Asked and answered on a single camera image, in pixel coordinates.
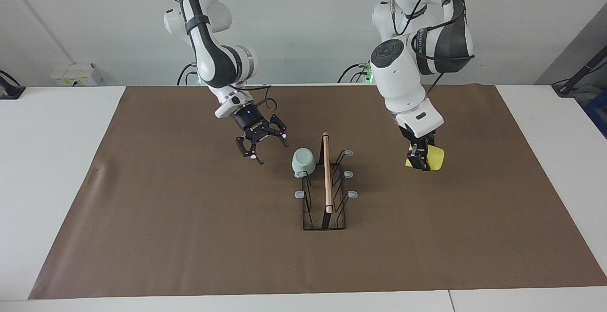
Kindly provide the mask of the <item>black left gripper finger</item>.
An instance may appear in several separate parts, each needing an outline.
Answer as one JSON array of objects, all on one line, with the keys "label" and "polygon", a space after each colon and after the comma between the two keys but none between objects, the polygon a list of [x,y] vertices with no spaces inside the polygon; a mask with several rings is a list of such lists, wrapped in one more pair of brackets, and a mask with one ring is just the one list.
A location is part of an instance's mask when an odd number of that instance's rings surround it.
[{"label": "black left gripper finger", "polygon": [[428,161],[427,143],[412,143],[408,150],[408,167],[423,171],[430,171],[431,165]]}]

